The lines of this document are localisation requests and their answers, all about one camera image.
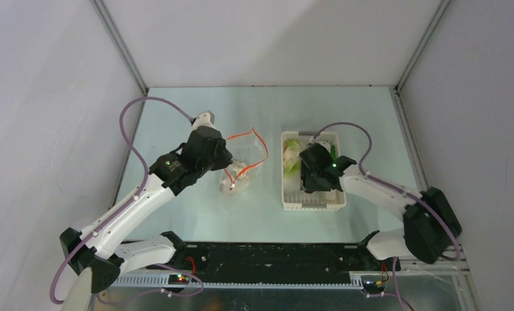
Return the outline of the clear zip top bag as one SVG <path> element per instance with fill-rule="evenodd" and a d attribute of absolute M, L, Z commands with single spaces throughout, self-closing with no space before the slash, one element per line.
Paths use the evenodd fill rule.
<path fill-rule="evenodd" d="M 257 179 L 260 167 L 269 157 L 269 150 L 255 128 L 227 137 L 226 147 L 233 158 L 223 170 L 219 191 L 224 195 L 236 195 Z"/>

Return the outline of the green bok choy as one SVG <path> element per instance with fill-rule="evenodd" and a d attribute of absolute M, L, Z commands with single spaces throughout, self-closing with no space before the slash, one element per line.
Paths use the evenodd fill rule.
<path fill-rule="evenodd" d="M 333 144 L 330 147 L 330 155 L 333 160 L 336 160 L 338 158 L 337 147 Z"/>

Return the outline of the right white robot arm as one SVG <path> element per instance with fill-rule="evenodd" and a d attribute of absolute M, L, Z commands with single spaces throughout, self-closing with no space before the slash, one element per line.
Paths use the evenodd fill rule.
<path fill-rule="evenodd" d="M 391 231 L 374 231 L 360 243 L 360 265 L 375 271 L 386 259 L 413 256 L 435 263 L 449 246 L 458 245 L 462 227 L 445 194 L 435 188 L 419 191 L 380 179 L 346 156 L 333 157 L 313 143 L 299 155 L 303 190 L 338 190 L 382 207 L 403 224 Z"/>

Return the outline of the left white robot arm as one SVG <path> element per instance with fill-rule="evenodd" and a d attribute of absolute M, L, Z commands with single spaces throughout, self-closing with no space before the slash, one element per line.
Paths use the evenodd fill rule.
<path fill-rule="evenodd" d="M 66 263 L 80 275 L 92 271 L 90 292 L 110 287 L 128 271 L 164 263 L 172 270 L 184 267 L 187 253 L 174 233 L 162 233 L 155 240 L 122 242 L 157 208 L 194 185 L 209 171 L 222 170 L 232 162 L 222 134 L 209 126 L 194 129 L 173 151 L 159 156 L 146 167 L 143 182 L 98 220 L 78 231 L 71 227 L 59 237 Z"/>

